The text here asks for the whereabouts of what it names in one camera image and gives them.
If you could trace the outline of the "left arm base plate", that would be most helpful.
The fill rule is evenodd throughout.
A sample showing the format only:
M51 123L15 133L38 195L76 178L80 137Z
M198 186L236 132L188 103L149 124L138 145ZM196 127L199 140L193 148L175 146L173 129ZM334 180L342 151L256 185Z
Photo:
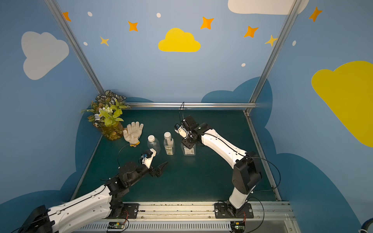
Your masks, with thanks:
M122 218L122 219L136 219L139 213L138 203L120 203L115 207L110 207L111 213L108 219Z

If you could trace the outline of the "square clear plastic bottle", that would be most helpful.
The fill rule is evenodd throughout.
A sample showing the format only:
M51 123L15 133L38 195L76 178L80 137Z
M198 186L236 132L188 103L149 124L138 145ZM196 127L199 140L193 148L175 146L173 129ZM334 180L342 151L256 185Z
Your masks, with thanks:
M181 150L184 156L195 156L196 155L196 145L194 145L191 149L189 149L184 144L181 144Z

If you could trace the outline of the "round clear plastic bottle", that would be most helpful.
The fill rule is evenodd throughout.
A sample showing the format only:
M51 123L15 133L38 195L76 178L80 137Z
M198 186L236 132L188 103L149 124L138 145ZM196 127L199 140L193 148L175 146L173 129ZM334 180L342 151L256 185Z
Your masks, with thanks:
M160 143L158 141L158 139L155 137L155 141L154 142L149 142L147 141L147 145L150 149L154 149L156 151L156 154L160 154L161 152L161 146L160 146Z

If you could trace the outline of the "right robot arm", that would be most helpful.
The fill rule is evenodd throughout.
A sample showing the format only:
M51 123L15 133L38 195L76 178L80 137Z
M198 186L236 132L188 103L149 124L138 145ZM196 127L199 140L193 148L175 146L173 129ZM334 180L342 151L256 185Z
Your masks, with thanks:
M233 211L241 210L250 193L262 180L261 158L255 152L242 150L217 133L208 124L198 124L188 116L174 127L183 139L182 144L192 149L200 142L222 157L232 168L233 192L228 200L228 207Z

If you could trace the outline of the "tall clear labelled bottle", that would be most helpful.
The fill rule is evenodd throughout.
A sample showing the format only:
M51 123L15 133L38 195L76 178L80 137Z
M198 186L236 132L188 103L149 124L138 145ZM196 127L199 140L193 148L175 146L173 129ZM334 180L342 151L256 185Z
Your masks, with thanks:
M164 139L164 147L167 155L174 155L175 153L175 146L174 140L171 139Z

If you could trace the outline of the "white bottle cap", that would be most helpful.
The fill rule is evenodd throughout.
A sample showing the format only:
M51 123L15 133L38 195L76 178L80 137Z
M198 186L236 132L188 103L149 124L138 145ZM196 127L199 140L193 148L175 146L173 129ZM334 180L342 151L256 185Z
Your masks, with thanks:
M148 136L148 141L149 142L154 142L155 141L155 136L154 135L149 135Z
M165 132L165 133L164 133L164 138L165 138L165 139L171 139L171 138L172 138L171 133L170 133L170 132Z

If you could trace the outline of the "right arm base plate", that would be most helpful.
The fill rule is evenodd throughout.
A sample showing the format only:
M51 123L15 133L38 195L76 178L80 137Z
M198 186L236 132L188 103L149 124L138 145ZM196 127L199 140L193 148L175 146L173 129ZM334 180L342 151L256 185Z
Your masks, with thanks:
M252 206L245 203L241 208L236 209L230 203L214 203L215 218L254 218Z

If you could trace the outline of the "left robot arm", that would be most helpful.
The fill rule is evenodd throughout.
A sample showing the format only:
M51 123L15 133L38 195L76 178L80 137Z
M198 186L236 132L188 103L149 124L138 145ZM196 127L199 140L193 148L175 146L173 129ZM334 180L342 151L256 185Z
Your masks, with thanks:
M99 219L119 217L124 213L122 197L145 175L160 177L167 162L156 169L145 164L127 162L118 175L94 191L68 203L46 208L37 207L28 216L18 233L72 233Z

